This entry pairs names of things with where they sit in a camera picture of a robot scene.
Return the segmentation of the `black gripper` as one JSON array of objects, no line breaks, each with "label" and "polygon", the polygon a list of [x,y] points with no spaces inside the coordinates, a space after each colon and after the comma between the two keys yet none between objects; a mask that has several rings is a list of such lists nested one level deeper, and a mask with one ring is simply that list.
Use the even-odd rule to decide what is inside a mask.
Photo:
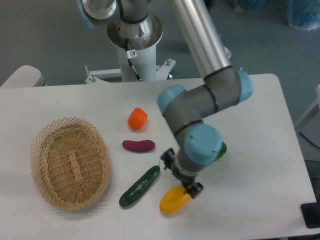
[{"label": "black gripper", "polygon": [[160,160],[164,163],[164,169],[169,169],[172,174],[182,183],[185,192],[195,199],[203,190],[200,182],[195,182],[196,172],[191,172],[182,167],[178,159],[175,159],[175,151],[169,148],[161,156]]}]

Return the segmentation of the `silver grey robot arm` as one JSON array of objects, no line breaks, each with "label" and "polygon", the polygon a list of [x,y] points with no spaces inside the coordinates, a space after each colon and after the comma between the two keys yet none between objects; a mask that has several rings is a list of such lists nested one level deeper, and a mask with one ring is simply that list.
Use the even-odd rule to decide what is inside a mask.
[{"label": "silver grey robot arm", "polygon": [[[107,37],[117,49],[123,82],[157,81],[167,76],[156,65],[156,46],[163,35],[159,18],[147,0],[79,0],[78,10],[90,28],[107,26]],[[167,150],[161,159],[192,198],[202,190],[199,173],[218,159],[223,149],[220,133],[204,119],[251,97],[250,76],[235,70],[202,0],[172,0],[170,6],[200,73],[192,89],[174,84],[157,97],[157,105],[179,151]]]}]

